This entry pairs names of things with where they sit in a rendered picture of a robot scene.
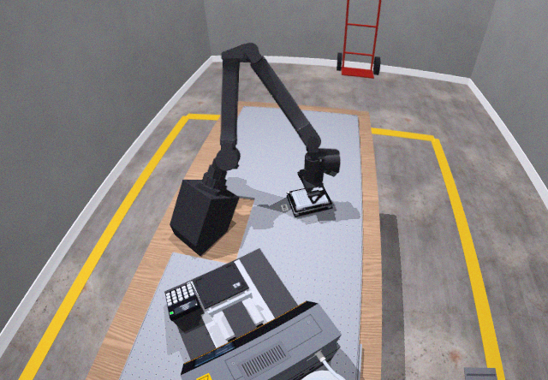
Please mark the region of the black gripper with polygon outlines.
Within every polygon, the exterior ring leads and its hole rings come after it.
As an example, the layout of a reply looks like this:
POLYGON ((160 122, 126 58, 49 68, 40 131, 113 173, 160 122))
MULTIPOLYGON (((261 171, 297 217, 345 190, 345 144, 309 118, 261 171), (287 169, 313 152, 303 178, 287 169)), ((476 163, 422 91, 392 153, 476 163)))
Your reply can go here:
POLYGON ((307 197, 310 199, 312 204, 316 204, 318 200, 325 195, 325 190, 312 191, 315 187, 321 188, 324 186, 324 183, 322 181, 314 183, 314 174, 318 171, 319 169, 317 171, 308 171, 304 167, 304 169, 300 169, 300 171, 297 172, 307 192, 307 197), (318 196, 318 197, 315 199, 315 201, 313 201, 313 197, 315 196, 318 196))

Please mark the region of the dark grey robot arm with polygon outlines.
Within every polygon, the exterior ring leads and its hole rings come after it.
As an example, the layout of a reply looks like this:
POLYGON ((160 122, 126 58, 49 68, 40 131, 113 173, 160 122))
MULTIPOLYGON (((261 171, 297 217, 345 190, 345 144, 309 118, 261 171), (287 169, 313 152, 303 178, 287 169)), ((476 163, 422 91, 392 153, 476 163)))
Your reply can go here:
POLYGON ((227 171, 238 169, 240 166, 238 163, 241 154, 236 148, 240 62, 251 63, 253 71, 258 75, 306 146, 305 169, 308 171, 319 169, 314 174, 314 183, 323 181, 324 173, 335 177, 340 170, 340 151, 319 148, 321 138, 265 57, 260 55, 258 46, 254 43, 236 46, 222 52, 221 59, 223 59, 221 150, 213 159, 212 165, 209 165, 209 170, 204 173, 202 181, 197 182, 196 187, 218 196, 227 189, 227 186, 224 185, 227 181, 225 179, 227 171))

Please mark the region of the white multi-well plate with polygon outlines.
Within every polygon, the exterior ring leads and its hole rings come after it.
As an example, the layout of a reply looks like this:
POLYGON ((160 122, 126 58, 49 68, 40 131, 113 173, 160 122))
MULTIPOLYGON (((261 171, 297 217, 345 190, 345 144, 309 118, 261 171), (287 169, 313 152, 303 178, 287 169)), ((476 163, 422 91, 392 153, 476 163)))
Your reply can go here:
MULTIPOLYGON (((314 188, 313 191, 315 190, 323 190, 322 188, 314 188)), ((295 201, 295 204, 297 206, 297 209, 300 209, 300 208, 306 208, 306 207, 309 207, 309 206, 313 206, 312 202, 310 201, 310 199, 307 197, 307 192, 305 189, 302 189, 302 190, 298 190, 298 191, 293 191, 292 192, 292 196, 294 198, 294 201, 295 201)), ((320 204, 323 204, 323 203, 326 203, 328 202, 328 199, 326 198, 326 196, 324 195, 323 197, 321 197, 318 202, 314 205, 320 205, 320 204)))

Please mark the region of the white curved hose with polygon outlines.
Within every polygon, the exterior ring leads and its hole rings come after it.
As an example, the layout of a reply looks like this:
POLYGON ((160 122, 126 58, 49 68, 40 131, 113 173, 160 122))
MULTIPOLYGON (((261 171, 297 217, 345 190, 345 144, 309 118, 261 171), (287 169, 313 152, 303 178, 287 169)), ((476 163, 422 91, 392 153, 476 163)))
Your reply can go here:
POLYGON ((327 362, 325 360, 323 360, 322 362, 334 377, 336 377, 338 380, 344 380, 331 369, 331 367, 327 364, 327 362))

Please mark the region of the black rectangular pad with white corner marks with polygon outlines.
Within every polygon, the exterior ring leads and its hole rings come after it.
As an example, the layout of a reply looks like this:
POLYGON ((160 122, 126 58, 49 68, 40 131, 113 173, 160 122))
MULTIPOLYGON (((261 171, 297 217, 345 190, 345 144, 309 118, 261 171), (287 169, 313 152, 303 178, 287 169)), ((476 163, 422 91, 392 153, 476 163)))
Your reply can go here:
POLYGON ((288 201, 289 201, 289 204, 290 204, 290 207, 291 207, 291 210, 293 211, 293 214, 294 214, 294 217, 300 217, 300 216, 312 214, 312 213, 315 213, 315 212, 320 212, 320 211, 326 211, 326 210, 329 210, 329 209, 333 209, 332 208, 333 203, 331 201, 331 198, 330 198, 329 194, 327 193, 327 191, 325 189, 325 186, 323 186, 322 189, 325 190, 325 196, 328 199, 328 202, 320 204, 320 205, 313 205, 313 206, 309 206, 309 207, 306 207, 306 208, 297 209, 294 198, 292 196, 292 192, 302 190, 302 189, 305 189, 305 188, 296 189, 296 190, 286 192, 287 193, 287 198, 288 198, 288 201), (303 213, 303 212, 305 212, 305 213, 303 213))

